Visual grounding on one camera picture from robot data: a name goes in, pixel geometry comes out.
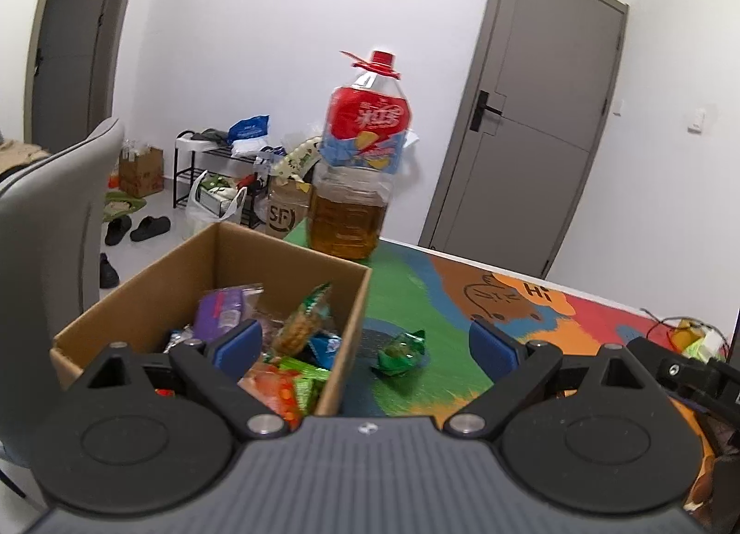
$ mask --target table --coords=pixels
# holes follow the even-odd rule
[[[286,241],[307,246],[305,221]],[[626,344],[655,324],[605,299],[389,240],[363,264],[373,273],[363,341],[345,389],[346,416],[432,415],[441,424],[487,390],[491,380],[468,350],[475,316],[521,342],[546,340],[582,355],[607,342]],[[371,370],[391,337],[420,329],[427,340],[422,369],[396,377]],[[667,332],[656,327],[650,339],[669,348]]]

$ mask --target open cardboard box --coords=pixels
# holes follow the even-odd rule
[[[233,223],[211,225],[114,290],[54,338],[50,351],[68,387],[111,342],[158,352],[167,332],[191,323],[207,291],[261,283],[258,308],[280,318],[317,285],[331,282],[329,304],[343,343],[315,415],[334,415],[357,352],[371,270],[294,246]]]

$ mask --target shoe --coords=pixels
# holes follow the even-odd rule
[[[117,243],[123,240],[123,236],[126,232],[131,229],[132,226],[131,217],[123,215],[117,219],[112,220],[108,224],[108,231],[105,234],[105,246],[115,246]]]
[[[165,216],[146,216],[139,223],[138,227],[131,232],[131,240],[133,242],[143,242],[146,239],[167,233],[169,227],[169,219]]]
[[[100,287],[103,290],[115,288],[121,280],[118,278],[116,269],[108,262],[108,255],[105,252],[100,253]]]

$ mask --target white plastic bag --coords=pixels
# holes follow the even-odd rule
[[[216,216],[195,199],[195,193],[207,174],[208,171],[201,173],[201,175],[195,179],[192,188],[190,188],[190,197],[187,199],[187,205],[185,206],[185,228],[183,229],[184,239],[195,236],[195,234],[211,225],[211,223],[221,223],[222,221],[238,223],[241,221],[241,211],[244,207],[244,201],[247,199],[247,188],[242,188],[238,191],[236,197],[231,201],[231,204],[228,205],[228,209],[223,216]]]

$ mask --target white wall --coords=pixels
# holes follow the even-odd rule
[[[486,0],[130,0],[114,107],[127,135],[167,151],[184,129],[270,114],[271,132],[322,123],[351,75],[339,50],[397,55],[421,136],[384,235],[417,242]]]
[[[731,333],[740,307],[740,1],[635,0],[616,99],[549,277]],[[696,108],[708,128],[687,133]]]
[[[0,0],[0,131],[8,139],[24,137],[26,73],[38,4],[39,0]]]

